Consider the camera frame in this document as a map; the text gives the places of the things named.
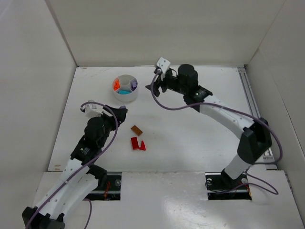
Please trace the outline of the long teal lego brick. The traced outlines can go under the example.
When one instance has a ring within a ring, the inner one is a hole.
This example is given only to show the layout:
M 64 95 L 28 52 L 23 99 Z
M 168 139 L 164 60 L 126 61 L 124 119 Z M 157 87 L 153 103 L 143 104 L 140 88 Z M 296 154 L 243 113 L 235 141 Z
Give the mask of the long teal lego brick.
M 119 93 L 119 94 L 126 95 L 126 94 L 132 93 L 132 91 L 128 91 L 128 90 L 119 90 L 118 93 Z

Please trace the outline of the purple oval lego plate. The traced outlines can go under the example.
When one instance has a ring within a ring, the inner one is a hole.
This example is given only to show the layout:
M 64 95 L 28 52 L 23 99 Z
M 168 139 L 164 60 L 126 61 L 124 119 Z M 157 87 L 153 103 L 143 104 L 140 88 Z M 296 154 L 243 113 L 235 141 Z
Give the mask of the purple oval lego plate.
M 131 90 L 135 91 L 137 88 L 137 85 L 138 85 L 137 81 L 131 81 Z

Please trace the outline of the orange lego brick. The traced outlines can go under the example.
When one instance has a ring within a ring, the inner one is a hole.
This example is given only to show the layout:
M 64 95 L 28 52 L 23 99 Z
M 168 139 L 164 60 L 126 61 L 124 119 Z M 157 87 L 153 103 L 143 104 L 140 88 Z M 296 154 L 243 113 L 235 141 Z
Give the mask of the orange lego brick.
M 120 88 L 120 82 L 119 80 L 115 80 L 113 83 L 113 90 L 117 91 Z

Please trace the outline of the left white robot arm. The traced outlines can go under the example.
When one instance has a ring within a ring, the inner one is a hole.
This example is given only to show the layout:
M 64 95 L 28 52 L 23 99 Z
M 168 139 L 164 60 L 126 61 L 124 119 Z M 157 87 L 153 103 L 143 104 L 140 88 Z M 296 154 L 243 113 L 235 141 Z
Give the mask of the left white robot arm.
M 125 121 L 127 108 L 88 101 L 81 111 L 89 118 L 84 134 L 70 155 L 66 167 L 48 193 L 33 207 L 26 207 L 22 219 L 27 229 L 63 229 L 65 218 L 94 189 L 105 184 L 107 171 L 96 160 L 109 148 L 106 141 Z

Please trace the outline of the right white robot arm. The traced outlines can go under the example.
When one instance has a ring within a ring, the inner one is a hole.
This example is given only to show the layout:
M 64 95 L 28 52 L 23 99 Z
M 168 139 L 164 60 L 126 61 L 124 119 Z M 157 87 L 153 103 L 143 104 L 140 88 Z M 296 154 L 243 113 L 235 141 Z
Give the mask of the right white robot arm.
M 237 154 L 220 174 L 221 181 L 231 187 L 242 173 L 253 165 L 272 145 L 268 122 L 226 107 L 211 91 L 198 83 L 198 72 L 190 64 L 182 64 L 176 75 L 168 64 L 155 65 L 155 77 L 150 85 L 154 98 L 172 90 L 183 95 L 187 107 L 209 116 L 238 139 Z

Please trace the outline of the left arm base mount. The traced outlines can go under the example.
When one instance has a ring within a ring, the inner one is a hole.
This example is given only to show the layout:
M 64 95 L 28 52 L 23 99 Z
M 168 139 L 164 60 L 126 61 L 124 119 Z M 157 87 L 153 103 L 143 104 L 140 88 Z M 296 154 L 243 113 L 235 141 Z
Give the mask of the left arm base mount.
M 96 189 L 85 198 L 91 201 L 119 201 L 121 200 L 122 173 L 108 172 L 104 181 L 99 182 Z

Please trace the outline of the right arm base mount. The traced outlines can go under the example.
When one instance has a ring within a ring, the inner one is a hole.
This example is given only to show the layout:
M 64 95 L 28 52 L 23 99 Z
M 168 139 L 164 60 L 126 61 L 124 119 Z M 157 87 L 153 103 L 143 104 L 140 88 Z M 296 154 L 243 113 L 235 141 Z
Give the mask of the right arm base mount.
M 208 200 L 252 200 L 247 182 L 245 174 L 232 180 L 222 176 L 221 172 L 205 173 Z

